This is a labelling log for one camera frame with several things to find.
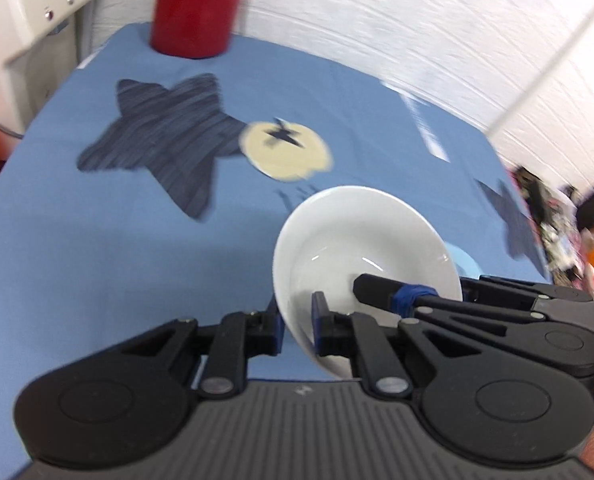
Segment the white bowl red pattern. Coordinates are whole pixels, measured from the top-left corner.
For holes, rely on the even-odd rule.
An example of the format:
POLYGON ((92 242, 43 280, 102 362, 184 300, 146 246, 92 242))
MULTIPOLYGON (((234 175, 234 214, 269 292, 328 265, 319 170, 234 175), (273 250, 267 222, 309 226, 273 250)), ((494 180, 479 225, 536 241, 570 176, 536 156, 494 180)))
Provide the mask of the white bowl red pattern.
POLYGON ((367 313, 393 327, 398 315, 355 298, 362 274, 425 285, 440 296, 462 297, 460 276, 445 243, 422 214, 403 200, 375 188, 343 185, 307 198, 288 216, 272 261, 273 292, 286 328, 307 356, 338 378, 351 376, 340 356, 314 352, 311 296, 323 292, 341 314, 367 313))

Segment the blue patterned tablecloth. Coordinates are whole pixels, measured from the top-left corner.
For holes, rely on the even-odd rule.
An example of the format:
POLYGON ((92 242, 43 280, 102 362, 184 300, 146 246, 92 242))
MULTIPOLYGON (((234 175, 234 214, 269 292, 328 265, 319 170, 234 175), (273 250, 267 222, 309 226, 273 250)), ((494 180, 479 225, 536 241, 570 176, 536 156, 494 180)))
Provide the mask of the blue patterned tablecloth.
POLYGON ((379 188, 431 222, 460 273, 547 279, 515 185, 486 136, 446 110, 350 67, 237 37, 219 58, 171 58, 151 29, 112 35, 35 118, 0 174, 0 479, 27 463, 12 407, 53 368, 174 318, 212 324, 264 308, 289 213, 337 185, 379 188), (201 220, 145 169, 82 172, 80 153, 119 116, 123 79, 172 87, 215 75, 223 109, 316 131, 334 165, 273 181, 222 159, 201 220))

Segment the red thermos jug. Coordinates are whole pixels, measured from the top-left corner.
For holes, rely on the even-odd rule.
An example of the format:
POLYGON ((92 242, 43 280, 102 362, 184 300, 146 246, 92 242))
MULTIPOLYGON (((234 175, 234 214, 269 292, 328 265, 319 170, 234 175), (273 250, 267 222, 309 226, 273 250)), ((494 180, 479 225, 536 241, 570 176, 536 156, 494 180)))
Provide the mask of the red thermos jug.
POLYGON ((213 58, 229 45, 241 0, 156 0, 151 46, 178 58, 213 58))

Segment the white water dispenser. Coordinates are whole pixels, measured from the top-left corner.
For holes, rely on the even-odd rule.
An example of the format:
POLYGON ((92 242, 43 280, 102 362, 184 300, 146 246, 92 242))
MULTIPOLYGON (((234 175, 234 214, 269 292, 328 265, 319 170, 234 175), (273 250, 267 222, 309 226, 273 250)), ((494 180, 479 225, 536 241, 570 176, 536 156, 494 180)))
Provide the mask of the white water dispenser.
POLYGON ((76 65, 70 22, 92 0, 0 0, 0 127, 24 134, 76 65))

